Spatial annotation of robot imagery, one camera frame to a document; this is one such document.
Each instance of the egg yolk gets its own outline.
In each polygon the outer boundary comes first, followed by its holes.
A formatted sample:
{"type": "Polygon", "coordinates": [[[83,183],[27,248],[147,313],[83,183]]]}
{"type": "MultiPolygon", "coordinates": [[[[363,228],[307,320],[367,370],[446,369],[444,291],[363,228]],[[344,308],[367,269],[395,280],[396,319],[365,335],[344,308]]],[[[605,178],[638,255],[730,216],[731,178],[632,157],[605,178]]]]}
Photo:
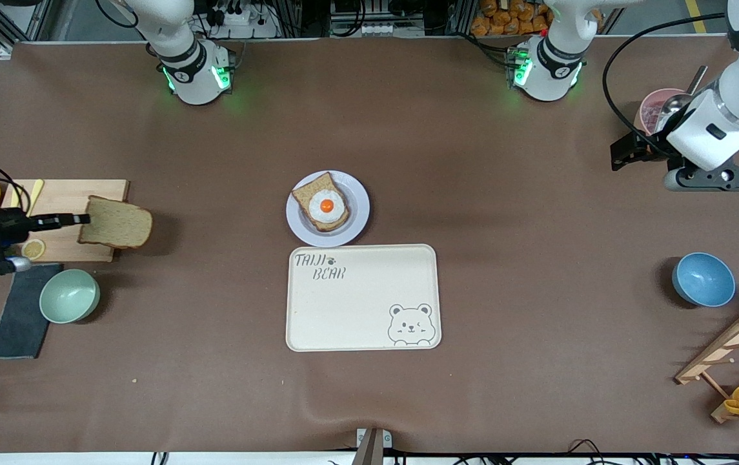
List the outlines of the egg yolk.
{"type": "Polygon", "coordinates": [[[323,202],[320,202],[320,211],[324,212],[325,214],[328,214],[328,212],[331,212],[334,210],[334,202],[326,198],[323,202]]]}

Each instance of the bowl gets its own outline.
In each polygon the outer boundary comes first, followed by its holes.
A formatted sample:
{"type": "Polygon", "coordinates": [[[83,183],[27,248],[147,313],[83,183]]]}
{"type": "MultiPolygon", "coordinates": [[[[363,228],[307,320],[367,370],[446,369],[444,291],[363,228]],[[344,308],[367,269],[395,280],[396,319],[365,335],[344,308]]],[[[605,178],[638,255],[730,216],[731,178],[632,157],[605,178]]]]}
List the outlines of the bowl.
{"type": "Polygon", "coordinates": [[[39,294],[39,309],[51,323],[80,321],[100,302],[100,286],[91,274],[66,270],[51,278],[39,294]]]}
{"type": "Polygon", "coordinates": [[[690,253],[673,269],[673,287],[692,304],[721,307],[736,293],[736,280],[728,265],[709,253],[690,253]]]}

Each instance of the plate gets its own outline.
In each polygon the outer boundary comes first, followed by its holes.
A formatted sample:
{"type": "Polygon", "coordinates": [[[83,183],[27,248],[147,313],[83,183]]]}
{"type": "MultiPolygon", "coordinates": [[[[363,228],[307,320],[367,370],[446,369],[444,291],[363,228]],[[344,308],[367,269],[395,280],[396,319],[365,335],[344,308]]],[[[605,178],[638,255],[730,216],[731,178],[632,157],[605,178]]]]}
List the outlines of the plate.
{"type": "Polygon", "coordinates": [[[295,236],[298,236],[299,240],[314,247],[342,246],[357,238],[366,227],[367,221],[369,221],[369,194],[367,194],[360,181],[342,171],[324,170],[309,174],[298,182],[292,188],[292,191],[313,182],[318,176],[326,172],[332,175],[334,185],[343,192],[343,197],[345,197],[343,201],[349,209],[348,220],[336,230],[320,232],[313,226],[307,215],[303,214],[301,206],[292,193],[289,193],[289,199],[286,200],[286,221],[289,222],[289,227],[295,233],[295,236]]]}

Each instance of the pink cup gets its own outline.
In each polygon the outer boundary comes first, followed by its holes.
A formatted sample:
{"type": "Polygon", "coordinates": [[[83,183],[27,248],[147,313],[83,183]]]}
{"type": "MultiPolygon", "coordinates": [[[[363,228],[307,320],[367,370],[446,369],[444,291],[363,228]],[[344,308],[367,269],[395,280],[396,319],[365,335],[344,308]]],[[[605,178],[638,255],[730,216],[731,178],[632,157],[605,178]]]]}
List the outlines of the pink cup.
{"type": "Polygon", "coordinates": [[[685,94],[685,91],[679,88],[661,88],[650,92],[638,106],[633,123],[636,129],[643,130],[646,136],[652,135],[656,130],[656,121],[662,111],[662,105],[667,102],[668,98],[679,94],[685,94]]]}

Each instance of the fried egg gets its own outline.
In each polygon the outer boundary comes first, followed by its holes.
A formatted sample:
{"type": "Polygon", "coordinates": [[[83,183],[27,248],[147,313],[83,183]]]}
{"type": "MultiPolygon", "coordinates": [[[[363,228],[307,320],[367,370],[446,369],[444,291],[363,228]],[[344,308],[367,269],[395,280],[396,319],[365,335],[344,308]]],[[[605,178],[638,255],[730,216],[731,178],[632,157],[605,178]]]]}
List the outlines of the fried egg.
{"type": "Polygon", "coordinates": [[[345,210],[346,204],[343,203],[343,197],[330,189],[316,192],[309,201],[309,216],[320,223],[336,222],[345,210]]]}

